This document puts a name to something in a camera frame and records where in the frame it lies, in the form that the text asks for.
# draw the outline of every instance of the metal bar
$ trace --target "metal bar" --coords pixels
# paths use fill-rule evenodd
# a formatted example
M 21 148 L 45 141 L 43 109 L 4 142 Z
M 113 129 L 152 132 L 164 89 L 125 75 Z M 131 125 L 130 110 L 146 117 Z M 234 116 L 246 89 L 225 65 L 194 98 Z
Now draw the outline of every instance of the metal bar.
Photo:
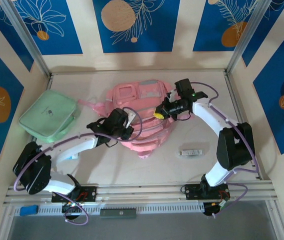
M 247 181 L 243 182 L 249 189 L 244 197 L 247 201 L 256 200 L 276 200 L 277 195 L 271 181 Z M 108 204 L 137 204 L 137 203 L 178 203 L 189 202 L 185 195 L 180 192 L 184 184 L 171 185 L 120 185 L 120 186 L 98 186 L 96 203 Z M 243 193 L 239 186 L 229 185 L 231 200 L 238 198 Z M 208 199 L 196 202 L 211 202 L 218 199 Z M 22 204 L 49 204 L 60 205 L 60 203 L 51 203 L 51 193 L 41 192 L 35 195 L 29 195 L 26 191 L 14 192 L 12 188 L 7 191 L 4 203 L 6 205 L 19 206 Z
M 12 221 L 14 218 L 15 207 L 14 206 L 6 206 L 3 207 L 2 221 L 0 224 L 0 240 L 5 240 L 8 238 Z
M 284 219 L 281 216 L 278 200 L 267 200 L 266 206 L 270 214 L 277 239 L 284 240 Z
M 253 11 L 250 20 L 235 47 L 234 53 L 231 57 L 230 62 L 226 67 L 226 73 L 229 74 L 233 71 L 235 65 L 237 64 L 238 60 L 242 57 L 243 52 L 245 51 L 248 43 L 252 39 L 252 36 L 257 29 L 258 25 L 260 24 L 266 10 L 269 8 L 272 0 L 257 0 L 259 1 L 255 10 Z
M 47 75 L 49 78 L 51 75 L 51 72 L 49 71 L 42 54 L 40 50 L 38 49 L 34 39 L 32 38 L 30 32 L 28 31 L 23 19 L 17 12 L 13 1 L 11 0 L 0 0 L 0 5 L 6 14 L 7 18 L 12 23 L 12 26 L 14 27 L 15 31 L 23 41 L 25 47 L 31 54 L 32 58 L 35 60 L 35 62 L 38 64 L 41 71 Z
M 245 122 L 244 118 L 243 118 L 243 111 L 242 111 L 243 108 L 240 107 L 240 105 L 239 105 L 240 98 L 238 98 L 237 95 L 235 94 L 235 91 L 234 91 L 234 88 L 233 88 L 234 83 L 230 81 L 229 75 L 226 74 L 225 71 L 224 71 L 224 78 L 225 78 L 225 82 L 226 82 L 226 85 L 227 85 L 227 88 L 228 88 L 228 92 L 230 94 L 230 97 L 231 97 L 231 100 L 232 100 L 232 103 L 233 103 L 233 106 L 234 106 L 234 110 L 235 110 L 235 113 L 236 113 L 237 120 L 240 123 L 243 123 L 243 122 Z
M 53 72 L 52 75 L 82 75 L 82 74 L 104 74 L 104 73 L 118 73 L 118 72 L 156 72 L 156 71 L 165 71 L 165 72 L 223 72 L 224 68 L 202 68 L 202 69 L 137 69 L 137 70 L 94 70 L 94 71 L 70 71 L 70 72 Z

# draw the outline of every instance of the robotic arm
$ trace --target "robotic arm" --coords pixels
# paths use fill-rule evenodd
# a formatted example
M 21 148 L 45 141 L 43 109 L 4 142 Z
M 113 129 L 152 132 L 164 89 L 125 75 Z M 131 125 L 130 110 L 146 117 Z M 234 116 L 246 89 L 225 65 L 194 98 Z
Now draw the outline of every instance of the robotic arm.
M 17 177 L 20 176 L 20 182 L 31 195 L 40 191 L 49 191 L 67 195 L 75 200 L 81 194 L 80 184 L 72 175 L 51 172 L 51 168 L 71 155 L 110 142 L 109 137 L 102 135 L 128 140 L 134 131 L 129 126 L 134 118 L 134 113 L 116 108 L 109 117 L 87 125 L 91 133 L 83 134 L 84 136 L 62 140 L 54 146 L 51 144 L 39 146 L 34 141 L 30 142 L 14 165 L 13 172 Z
M 215 132 L 218 136 L 217 162 L 208 173 L 202 176 L 201 183 L 196 186 L 196 189 L 192 186 L 189 188 L 193 191 L 194 197 L 188 199 L 217 199 L 219 191 L 225 191 L 228 188 L 224 181 L 230 172 L 252 159 L 243 140 L 228 122 L 237 126 L 255 153 L 252 128 L 246 122 L 238 123 L 220 113 L 210 103 L 205 93 L 195 92 L 192 89 L 188 79 L 176 82 L 175 87 L 176 91 L 167 93 L 167 97 L 156 108 L 154 116 L 160 119 L 177 120 L 178 114 L 189 111 L 200 117 Z M 174 93 L 177 93 L 180 99 L 173 100 Z M 87 192 L 85 187 L 80 186 L 72 175 L 51 172 L 51 168 L 73 154 L 109 143 L 110 137 L 107 136 L 128 140 L 134 130 L 129 126 L 134 118 L 135 114 L 132 112 L 127 113 L 117 108 L 109 117 L 87 125 L 91 131 L 89 133 L 62 140 L 54 145 L 39 146 L 35 142 L 30 142 L 25 146 L 13 167 L 17 181 L 20 180 L 31 195 L 44 190 L 67 195 L 71 200 L 77 200 L 83 192 Z
M 218 191 L 218 186 L 224 183 L 224 179 L 234 168 L 247 164 L 252 157 L 243 140 L 233 127 L 221 117 L 222 113 L 218 114 L 221 111 L 210 103 L 205 93 L 195 92 L 189 79 L 176 82 L 175 87 L 180 99 L 173 100 L 174 97 L 171 96 L 173 93 L 169 92 L 168 97 L 156 108 L 154 116 L 160 119 L 172 117 L 177 120 L 178 114 L 189 111 L 200 117 L 215 132 L 218 137 L 217 162 L 208 173 L 203 175 L 200 184 L 202 196 L 210 198 L 209 193 Z M 226 115 L 222 115 L 237 126 L 255 153 L 251 126 L 247 122 L 238 123 Z

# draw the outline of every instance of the cable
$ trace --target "cable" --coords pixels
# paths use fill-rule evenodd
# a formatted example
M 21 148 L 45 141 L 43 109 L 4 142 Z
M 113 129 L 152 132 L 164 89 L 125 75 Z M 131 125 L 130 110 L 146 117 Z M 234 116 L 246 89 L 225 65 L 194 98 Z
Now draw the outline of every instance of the cable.
M 235 204 L 236 204 L 240 199 L 242 199 L 242 198 L 246 195 L 246 193 L 248 192 L 248 187 L 247 187 L 246 185 L 244 185 L 244 184 L 241 184 L 241 183 L 229 183 L 229 182 L 228 182 L 228 185 L 244 187 L 244 188 L 245 188 L 245 191 L 244 191 L 244 193 L 243 193 L 242 195 L 240 195 L 235 201 L 233 201 L 230 205 L 228 205 L 223 211 L 225 211 L 226 209 L 229 209 L 229 208 L 231 208 L 233 205 L 235 205 Z M 216 213 L 216 214 L 213 214 L 212 216 L 213 216 L 214 218 L 216 218 L 216 216 L 219 215 L 219 214 L 221 214 L 223 211 L 220 211 L 220 212 L 218 212 L 218 213 Z
M 206 86 L 206 87 L 209 87 L 211 90 L 213 90 L 215 93 L 216 93 L 216 96 L 215 97 L 212 97 L 209 101 L 208 101 L 208 104 L 210 104 L 212 102 L 212 100 L 216 99 L 219 97 L 219 93 L 218 91 L 213 88 L 212 86 L 206 84 L 206 83 L 203 83 L 203 82 L 199 82 L 199 81 L 192 81 L 191 84 L 199 84 L 199 85 L 203 85 L 203 86 Z
M 53 150 L 54 148 L 56 148 L 56 147 L 58 147 L 58 146 L 60 146 L 60 145 L 63 145 L 63 144 L 65 144 L 65 143 L 68 143 L 68 142 L 73 141 L 73 140 L 78 139 L 78 138 L 87 137 L 87 136 L 95 136 L 95 135 L 107 137 L 107 138 L 109 138 L 109 139 L 113 139 L 113 140 L 116 140 L 116 141 L 119 141 L 119 142 L 131 142 L 131 141 L 133 141 L 133 140 L 136 140 L 136 139 L 141 135 L 141 133 L 142 133 L 142 118 L 141 118 L 141 116 L 137 113 L 137 111 L 135 111 L 134 109 L 132 109 L 132 108 L 130 108 L 130 107 L 127 107 L 127 106 L 126 106 L 126 107 L 124 107 L 123 109 L 129 109 L 129 110 L 133 111 L 133 112 L 136 114 L 136 116 L 139 118 L 139 120 L 140 120 L 140 131 L 139 131 L 139 133 L 138 133 L 134 138 L 128 139 L 128 140 L 122 140 L 122 139 L 115 138 L 115 137 L 113 137 L 113 136 L 109 136 L 109 135 L 104 134 L 104 133 L 89 132 L 89 133 L 83 133 L 83 134 L 81 134 L 80 136 L 73 136 L 73 137 L 70 137 L 70 138 L 68 138 L 68 139 L 66 139 L 66 140 L 60 141 L 60 142 L 54 144 L 53 147 L 48 147 L 47 149 L 45 149 L 45 150 L 39 152 L 35 157 L 33 157 L 33 158 L 24 166 L 24 168 L 23 168 L 23 169 L 21 170 L 21 172 L 18 174 L 18 176 L 17 176 L 17 178 L 16 178 L 16 180 L 15 180 L 15 182 L 14 182 L 14 185 L 13 185 L 14 191 L 18 192 L 18 191 L 25 190 L 25 188 L 19 188 L 19 189 L 17 189 L 17 185 L 18 185 L 18 182 L 19 182 L 19 180 L 21 179 L 22 175 L 25 173 L 26 169 L 28 169 L 28 168 L 30 167 L 30 165 L 31 165 L 34 161 L 36 161 L 41 155 L 43 155 L 44 153 L 48 152 L 49 150 Z
M 41 155 L 45 154 L 45 153 L 48 152 L 49 150 L 52 150 L 52 149 L 54 149 L 54 148 L 56 148 L 56 147 L 58 147 L 58 146 L 60 146 L 60 145 L 62 145 L 62 144 L 68 143 L 68 142 L 70 142 L 70 141 L 73 141 L 73 140 L 78 139 L 78 138 L 81 138 L 81 137 L 96 136 L 96 135 L 97 135 L 97 136 L 107 137 L 107 138 L 110 138 L 110 139 L 113 139 L 113 140 L 116 140 L 116 141 L 119 141 L 119 142 L 130 142 L 130 141 L 133 141 L 133 140 L 137 139 L 137 138 L 141 135 L 141 133 L 142 133 L 142 126 L 143 126 L 143 124 L 142 124 L 142 118 L 141 118 L 141 116 L 138 114 L 138 112 L 135 111 L 134 109 L 132 109 L 132 108 L 130 108 L 130 107 L 127 107 L 127 106 L 124 107 L 123 110 L 124 110 L 124 109 L 129 109 L 129 110 L 131 110 L 132 112 L 134 112 L 134 113 L 136 114 L 136 116 L 137 116 L 137 117 L 139 118 L 139 120 L 140 120 L 140 131 L 139 131 L 139 133 L 138 133 L 134 138 L 128 139 L 128 140 L 122 140 L 122 139 L 118 139 L 118 138 L 115 138 L 115 137 L 113 137 L 113 136 L 109 136 L 109 135 L 106 135 L 106 134 L 103 134 L 103 133 L 89 132 L 89 133 L 81 134 L 80 136 L 73 136 L 73 137 L 70 137 L 70 138 L 68 138 L 68 139 L 66 139 L 66 140 L 63 140 L 63 141 L 61 141 L 61 142 L 58 142 L 58 143 L 54 144 L 53 147 L 48 147 L 47 149 L 45 149 L 45 150 L 39 152 L 35 157 L 33 157 L 33 158 L 24 166 L 24 168 L 21 170 L 21 172 L 17 175 L 17 178 L 16 178 L 16 180 L 15 180 L 15 182 L 14 182 L 14 185 L 13 185 L 14 191 L 18 192 L 18 191 L 25 190 L 25 188 L 17 188 L 17 185 L 18 185 L 19 180 L 21 179 L 21 177 L 22 177 L 23 174 L 25 173 L 25 171 L 30 167 L 30 165 L 31 165 L 33 162 L 35 162 Z M 76 204 L 76 205 L 78 206 L 78 208 L 81 209 L 81 210 L 84 212 L 84 214 L 86 215 L 86 221 L 85 221 L 85 222 L 83 222 L 83 223 L 75 223 L 75 222 L 69 221 L 69 220 L 66 218 L 66 213 L 65 213 L 65 214 L 64 214 L 64 218 L 65 218 L 65 221 L 66 221 L 67 223 L 70 223 L 70 224 L 73 224 L 73 225 L 78 225 L 78 226 L 82 226 L 82 225 L 85 225 L 85 224 L 88 223 L 88 218 L 89 218 L 89 217 L 88 217 L 88 213 L 84 210 L 84 208 L 82 208 L 82 206 L 81 206 L 80 204 L 78 204 L 76 201 L 73 201 L 72 199 L 70 199 L 68 196 L 66 196 L 66 195 L 64 195 L 64 194 L 61 194 L 61 193 L 59 193 L 59 192 L 54 192 L 54 193 L 57 194 L 57 195 L 60 195 L 62 198 L 65 198 L 66 200 L 68 200 L 68 201 L 70 201 L 70 202 Z
M 64 194 L 61 194 L 61 193 L 55 192 L 55 191 L 54 191 L 53 193 L 54 193 L 54 194 L 57 194 L 57 195 L 60 195 L 62 198 L 64 198 L 64 199 L 68 200 L 69 202 L 75 204 L 80 210 L 82 210 L 82 212 L 83 212 L 83 213 L 85 214 L 85 216 L 86 216 L 86 221 L 85 221 L 85 222 L 76 223 L 76 222 L 73 222 L 73 221 L 69 221 L 69 220 L 66 218 L 66 212 L 65 212 L 63 216 L 64 216 L 65 221 L 66 221 L 67 223 L 73 224 L 73 225 L 78 225 L 78 226 L 83 226 L 83 225 L 85 225 L 85 224 L 88 223 L 88 219 L 89 219 L 88 213 L 87 213 L 87 211 L 84 210 L 84 208 L 83 208 L 80 204 L 78 204 L 76 201 L 70 199 L 68 196 L 66 196 L 66 195 L 64 195 Z
M 113 146 L 115 146 L 115 145 L 117 145 L 118 144 L 118 141 L 116 141 L 116 143 L 114 143 L 113 145 L 109 145 L 109 144 L 107 144 L 107 143 L 105 143 L 105 145 L 110 149 L 111 147 L 113 147 Z
M 189 115 L 189 117 L 186 118 L 186 119 L 176 119 L 176 120 L 177 120 L 177 121 L 187 121 L 188 119 L 191 118 L 191 111 L 188 111 L 188 115 Z
M 231 171 L 227 176 L 225 176 L 225 178 L 223 179 L 224 182 L 226 182 L 236 171 L 243 171 L 243 172 L 249 172 L 249 173 L 258 173 L 259 172 L 259 165 L 258 165 L 258 162 L 257 162 L 257 159 L 256 159 L 256 156 L 253 152 L 253 150 L 251 149 L 251 147 L 249 146 L 249 143 L 247 142 L 247 140 L 245 139 L 244 135 L 241 133 L 241 131 L 229 120 L 227 119 L 220 111 L 218 111 L 212 104 L 212 100 L 216 99 L 219 97 L 219 93 L 218 91 L 213 88 L 212 86 L 206 84 L 206 83 L 203 83 L 203 82 L 191 82 L 191 84 L 200 84 L 200 85 L 204 85 L 204 86 L 207 86 L 209 87 L 210 89 L 212 89 L 215 93 L 216 93 L 216 96 L 211 98 L 208 102 L 208 106 L 218 115 L 220 116 L 227 124 L 229 124 L 236 132 L 237 134 L 240 136 L 240 138 L 242 139 L 243 143 L 245 144 L 248 152 L 250 153 L 251 157 L 252 157 L 252 160 L 255 164 L 255 170 L 250 170 L 250 169 L 245 169 L 245 168 L 235 168 L 233 169 L 233 171 Z M 245 191 L 244 193 L 239 196 L 232 204 L 230 204 L 228 207 L 226 207 L 226 209 L 228 209 L 229 207 L 233 206 L 234 204 L 236 204 L 240 199 L 242 199 L 246 193 L 248 192 L 248 187 L 244 184 L 241 184 L 241 183 L 229 183 L 229 185 L 234 185 L 234 186 L 241 186 L 241 187 L 244 187 L 245 188 Z M 221 212 L 218 212 L 217 214 L 212 214 L 213 217 L 215 218 L 218 214 L 220 214 Z

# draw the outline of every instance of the mint green pouch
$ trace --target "mint green pouch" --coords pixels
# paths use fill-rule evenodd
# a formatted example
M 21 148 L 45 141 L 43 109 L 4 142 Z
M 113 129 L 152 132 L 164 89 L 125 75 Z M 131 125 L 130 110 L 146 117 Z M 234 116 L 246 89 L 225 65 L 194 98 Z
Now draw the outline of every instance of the mint green pouch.
M 37 139 L 52 143 L 68 133 L 79 115 L 75 100 L 47 90 L 20 117 L 19 124 Z

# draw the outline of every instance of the black mounting bracket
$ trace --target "black mounting bracket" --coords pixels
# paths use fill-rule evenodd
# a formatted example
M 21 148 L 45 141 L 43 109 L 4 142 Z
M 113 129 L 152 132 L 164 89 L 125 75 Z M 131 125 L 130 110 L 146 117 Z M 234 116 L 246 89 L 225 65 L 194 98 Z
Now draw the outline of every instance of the black mounting bracket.
M 96 190 L 96 186 L 81 186 L 77 198 L 73 200 L 76 202 L 94 203 L 96 198 Z M 68 203 L 68 200 L 54 193 L 52 194 L 51 201 L 52 203 Z
M 185 196 L 186 200 L 212 200 L 218 201 L 222 196 L 220 192 L 227 192 L 229 194 L 229 189 L 227 184 L 221 184 L 215 187 L 211 187 L 210 191 L 203 191 L 200 184 L 186 184 Z
M 82 203 L 82 202 L 89 202 L 89 203 L 94 203 L 96 199 L 96 186 L 80 186 L 79 187 L 79 194 L 76 199 L 74 199 L 75 202 L 77 203 Z M 67 213 L 65 217 L 69 220 L 74 220 L 77 217 L 80 216 L 81 214 L 81 209 L 78 208 L 78 206 L 74 206 L 71 202 L 68 200 L 62 198 L 59 195 L 52 194 L 52 203 L 65 203 L 62 206 L 62 213 L 65 214 Z

